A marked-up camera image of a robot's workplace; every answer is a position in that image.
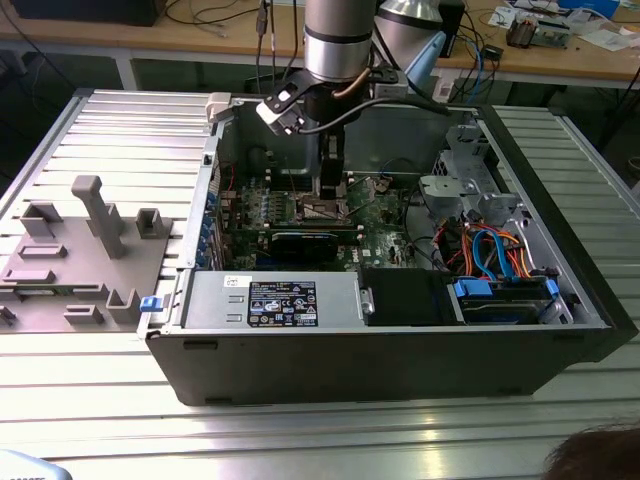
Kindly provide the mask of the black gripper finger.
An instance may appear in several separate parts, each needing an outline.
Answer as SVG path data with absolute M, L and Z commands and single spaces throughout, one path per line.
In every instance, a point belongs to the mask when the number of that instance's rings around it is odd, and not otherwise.
M 341 150 L 326 149 L 321 154 L 320 198 L 335 200 L 336 190 L 342 183 L 344 153 Z

